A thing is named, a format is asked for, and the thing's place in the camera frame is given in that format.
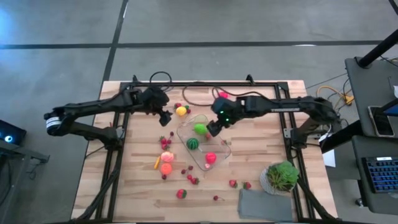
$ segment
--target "transparent bowl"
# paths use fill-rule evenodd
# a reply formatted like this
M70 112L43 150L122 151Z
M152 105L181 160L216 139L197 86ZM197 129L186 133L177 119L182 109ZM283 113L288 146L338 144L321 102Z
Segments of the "transparent bowl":
M219 136L207 139L205 135L197 134L193 130L195 124L207 125L207 117L205 115L198 115L191 120L182 123L177 128L177 135L181 139L181 142L183 142L189 154L191 154L193 160L198 164L199 168L203 171L207 171L214 168L214 166L220 162L223 162L231 154L231 149ZM190 138L195 138L199 141L198 149L191 150L187 147L187 141ZM216 161L213 164L208 164L207 167L206 154L209 152L216 154Z

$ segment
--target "wooden tabletop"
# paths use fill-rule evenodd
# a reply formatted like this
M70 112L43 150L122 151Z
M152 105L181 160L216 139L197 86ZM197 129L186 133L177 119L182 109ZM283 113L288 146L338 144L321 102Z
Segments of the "wooden tabletop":
M307 95L302 80L287 82L292 98ZM119 84L120 82L104 82L100 98L115 95L119 90ZM274 88L271 87L225 87L225 89L232 93L258 91L268 98L275 98ZM186 105L181 90L175 87L167 93L170 102L165 110L173 111L175 103ZM185 93L187 98L195 103L214 101L209 87L190 87ZM261 118L244 119L228 129L223 129L220 136L227 140L232 153L222 163L206 172L198 168L185 146L175 135L170 147L170 151L175 154L175 160L172 163L173 172L167 180L162 180L160 172L154 170L155 160L162 153L158 142L159 136L168 136L171 131L176 133L181 122L198 114L206 115L209 120L216 118L209 107L190 105L190 108L192 113L189 116L181 118L173 114L171 122L166 127L160 126L159 116L139 113L130 116L114 222L253 222L253 220L239 219L237 213L239 189L243 181L249 181L253 189L261 189L259 185L261 171L272 163L286 160L279 115L271 113ZM114 113L96 115L94 125L100 128L109 126L113 115ZM301 125L307 117L303 113L295 113L297 125ZM92 141L87 153L99 147L101 147L99 141ZM309 146L303 150L303 157L312 192L326 210L337 217L321 150L319 147ZM85 160L73 208L73 218L81 215L98 193L105 158L106 150L101 150ZM185 175L180 173L188 165L194 166L191 174L200 179L198 185L192 185ZM238 189L233 189L228 185L230 179L238 180ZM178 189L187 190L186 199L176 198ZM214 201L215 195L225 200ZM300 191L300 199L306 211L302 191ZM292 212L295 217L293 202Z

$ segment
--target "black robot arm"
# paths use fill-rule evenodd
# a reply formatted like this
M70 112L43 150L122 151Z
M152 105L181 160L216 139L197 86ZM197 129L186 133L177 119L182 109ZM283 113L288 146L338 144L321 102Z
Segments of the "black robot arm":
M121 146L120 138L115 128L96 128L75 120L80 117L107 113L152 113L159 114L159 123L165 126L171 120L171 113L163 111L163 106L169 102L168 96L156 86L150 86L145 91L127 85L112 98L85 103L69 103L59 106L50 113L44 114L47 133L52 136L76 134L87 140L99 139L105 149L115 150Z
M211 110L217 114L217 121L207 125L212 136L220 133L222 128L229 128L244 118L257 118L267 113L304 112L310 117L299 128L290 131L292 147L306 147L307 136L321 124L333 124L339 116L333 110L329 101L312 96L292 99L272 100L263 96L240 96L236 101L217 98Z

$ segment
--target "keyboard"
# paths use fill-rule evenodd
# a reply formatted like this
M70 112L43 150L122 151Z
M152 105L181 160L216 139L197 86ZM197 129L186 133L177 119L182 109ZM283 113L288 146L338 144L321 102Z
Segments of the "keyboard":
M398 192L398 157L363 158L373 193Z

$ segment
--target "gray floor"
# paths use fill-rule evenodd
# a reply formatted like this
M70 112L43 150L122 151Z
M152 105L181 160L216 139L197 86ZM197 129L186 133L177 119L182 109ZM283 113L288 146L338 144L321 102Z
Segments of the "gray floor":
M122 0L3 0L0 44L111 43L121 5ZM119 42L381 40L397 22L387 0L130 0ZM117 49L109 79L130 80L135 74L147 80L164 70L174 80L242 80L251 74L256 80L300 79L310 86L345 73L345 58L373 47ZM0 119L28 131L26 146L51 155L36 179L25 181L15 223L70 217L87 142L48 136L42 115L54 106L97 99L108 55L109 49L0 50ZM385 54L395 55L397 47ZM326 85L340 90L346 79ZM342 117L355 121L355 110L355 105L343 108ZM328 172L340 218L396 222L396 216L358 208L356 181Z

